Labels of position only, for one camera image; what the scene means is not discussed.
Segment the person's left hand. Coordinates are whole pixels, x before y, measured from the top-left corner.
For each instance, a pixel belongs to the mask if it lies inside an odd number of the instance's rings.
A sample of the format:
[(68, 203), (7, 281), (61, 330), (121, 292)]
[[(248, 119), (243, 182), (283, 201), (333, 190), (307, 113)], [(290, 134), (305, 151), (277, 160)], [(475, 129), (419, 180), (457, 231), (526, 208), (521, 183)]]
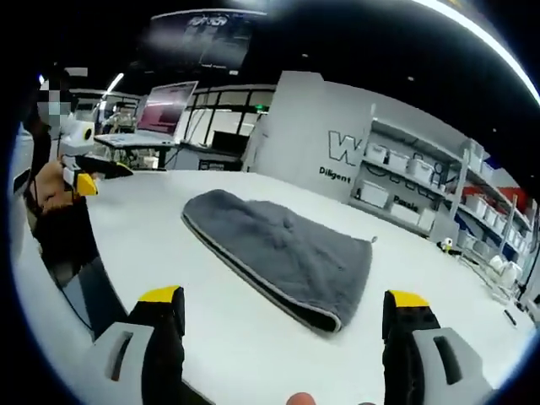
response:
[(45, 164), (35, 177), (34, 197), (43, 213), (65, 208), (82, 199), (63, 180), (63, 168), (59, 161)]

